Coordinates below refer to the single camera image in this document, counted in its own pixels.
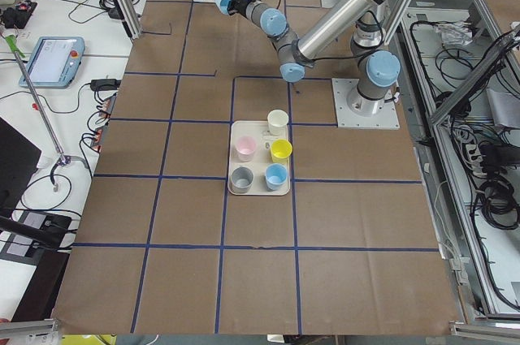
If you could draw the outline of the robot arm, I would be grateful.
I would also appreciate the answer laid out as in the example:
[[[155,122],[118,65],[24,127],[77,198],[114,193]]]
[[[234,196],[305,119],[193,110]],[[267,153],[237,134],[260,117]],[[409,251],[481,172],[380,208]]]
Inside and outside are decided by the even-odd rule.
[[[339,0],[302,37],[291,29],[285,15],[262,0],[214,0],[225,15],[239,14],[268,36],[279,59],[279,71],[288,83],[302,80],[333,40],[373,7],[385,0]]]

